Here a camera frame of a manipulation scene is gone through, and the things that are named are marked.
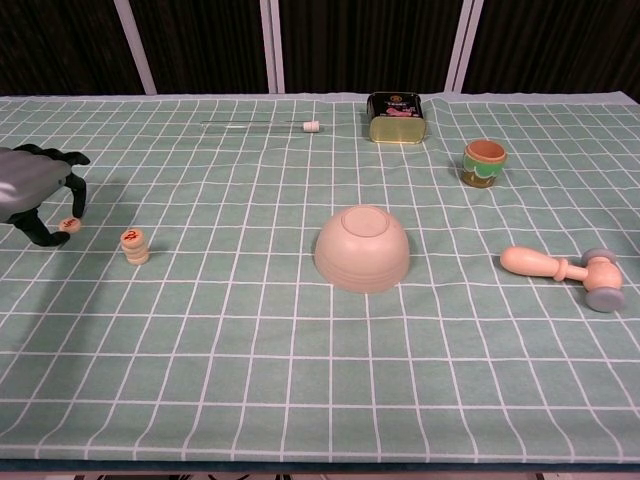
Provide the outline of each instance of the white cap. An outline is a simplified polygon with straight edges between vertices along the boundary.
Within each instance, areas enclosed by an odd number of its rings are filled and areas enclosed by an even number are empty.
[[[311,122],[304,122],[302,124],[302,130],[308,133],[315,133],[320,131],[320,122],[313,120]]]

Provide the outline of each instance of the green tablecloth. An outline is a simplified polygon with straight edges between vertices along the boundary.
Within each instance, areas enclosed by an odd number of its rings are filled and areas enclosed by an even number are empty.
[[[362,102],[3,99],[0,145],[80,150],[83,229],[0,226],[0,457],[640,462],[640,106],[423,105],[418,145],[367,139]],[[218,136],[203,120],[316,119]],[[461,183],[464,146],[508,166]],[[346,293],[313,264],[339,209],[389,210],[411,269]],[[68,191],[40,209],[71,215]],[[127,263],[138,227],[151,259]],[[502,270],[522,244],[618,255],[627,307]]]

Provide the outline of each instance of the glass stirring rod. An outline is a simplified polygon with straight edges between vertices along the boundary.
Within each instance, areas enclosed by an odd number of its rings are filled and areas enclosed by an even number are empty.
[[[308,122],[289,120],[285,122],[272,122],[269,120],[256,121],[233,121],[233,120],[206,120],[200,122],[202,125],[216,127],[219,133],[277,133],[291,132],[293,129],[307,133],[320,131],[320,122],[311,120]]]

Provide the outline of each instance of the black curtain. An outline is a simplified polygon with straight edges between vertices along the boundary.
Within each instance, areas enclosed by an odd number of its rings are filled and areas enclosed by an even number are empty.
[[[485,0],[463,91],[640,101],[640,2]]]
[[[158,93],[266,93],[258,0],[130,0]]]
[[[112,0],[0,2],[0,95],[141,93]]]
[[[439,92],[462,0],[280,0],[288,92]]]

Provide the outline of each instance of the wooden toy hammer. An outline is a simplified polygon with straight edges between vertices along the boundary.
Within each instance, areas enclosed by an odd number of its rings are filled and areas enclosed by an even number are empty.
[[[592,248],[582,255],[583,267],[570,265],[566,258],[554,258],[527,247],[509,247],[500,256],[500,264],[512,273],[534,277],[565,278],[582,282],[586,302],[598,312],[613,312],[624,307],[622,274],[615,265],[616,256],[605,248]]]

